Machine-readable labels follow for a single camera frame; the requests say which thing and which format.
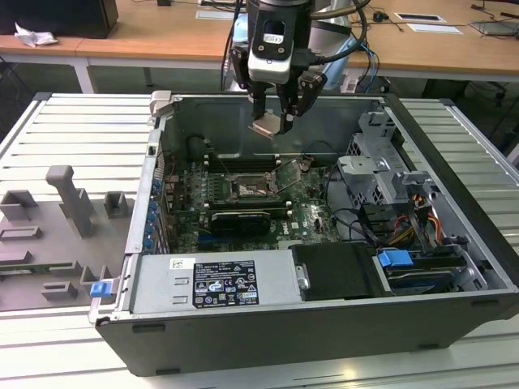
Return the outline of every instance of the power supply label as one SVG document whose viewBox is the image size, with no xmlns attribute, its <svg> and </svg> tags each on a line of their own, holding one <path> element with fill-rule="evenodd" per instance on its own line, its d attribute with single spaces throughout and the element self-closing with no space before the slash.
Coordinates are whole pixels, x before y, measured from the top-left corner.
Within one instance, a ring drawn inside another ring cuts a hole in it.
<svg viewBox="0 0 519 389">
<path fill-rule="evenodd" d="M 260 303 L 254 261 L 195 263 L 193 306 L 249 306 Z"/>
</svg>

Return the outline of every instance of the black plastic cover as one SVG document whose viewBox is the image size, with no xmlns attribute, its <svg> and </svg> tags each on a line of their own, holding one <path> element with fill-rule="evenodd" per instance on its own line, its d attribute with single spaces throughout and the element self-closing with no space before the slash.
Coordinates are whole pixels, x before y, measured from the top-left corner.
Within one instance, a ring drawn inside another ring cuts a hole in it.
<svg viewBox="0 0 519 389">
<path fill-rule="evenodd" d="M 381 297 L 384 289 L 365 243 L 329 242 L 292 247 L 296 266 L 307 269 L 304 301 Z"/>
</svg>

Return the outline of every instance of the blue cable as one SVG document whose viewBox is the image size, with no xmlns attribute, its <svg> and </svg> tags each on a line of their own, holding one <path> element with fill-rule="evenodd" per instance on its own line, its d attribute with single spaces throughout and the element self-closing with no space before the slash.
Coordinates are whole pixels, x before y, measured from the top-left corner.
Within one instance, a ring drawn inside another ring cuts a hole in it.
<svg viewBox="0 0 519 389">
<path fill-rule="evenodd" d="M 369 82 L 369 84 L 368 84 L 367 87 L 366 87 L 366 93 L 368 93 L 368 92 L 370 91 L 371 85 L 372 85 L 373 82 L 375 81 L 375 66 L 376 66 L 376 60 L 375 60 L 375 56 L 373 55 L 373 52 L 372 52 L 371 50 L 369 50 L 365 45 L 361 45 L 361 47 L 366 51 L 367 55 L 370 56 L 371 64 L 372 64 L 372 70 L 371 70 L 371 78 L 370 78 L 370 82 Z"/>
</svg>

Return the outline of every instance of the motherboard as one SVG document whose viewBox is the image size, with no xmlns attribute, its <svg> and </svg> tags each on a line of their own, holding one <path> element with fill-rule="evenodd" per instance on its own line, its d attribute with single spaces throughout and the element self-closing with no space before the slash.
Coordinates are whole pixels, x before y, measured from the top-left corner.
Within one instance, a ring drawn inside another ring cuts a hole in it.
<svg viewBox="0 0 519 389">
<path fill-rule="evenodd" d="M 165 174 L 171 253 L 275 250 L 338 242 L 326 167 L 307 158 L 206 158 Z"/>
</svg>

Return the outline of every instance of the white tissue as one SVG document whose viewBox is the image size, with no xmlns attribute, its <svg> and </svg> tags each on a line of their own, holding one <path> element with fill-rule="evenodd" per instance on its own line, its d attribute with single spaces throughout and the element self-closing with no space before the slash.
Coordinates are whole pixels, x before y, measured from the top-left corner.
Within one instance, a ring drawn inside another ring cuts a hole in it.
<svg viewBox="0 0 519 389">
<path fill-rule="evenodd" d="M 36 45 L 52 45 L 58 43 L 58 40 L 54 38 L 54 35 L 50 32 L 34 32 L 21 28 L 18 24 L 16 25 L 15 36 L 27 46 L 36 47 Z"/>
</svg>

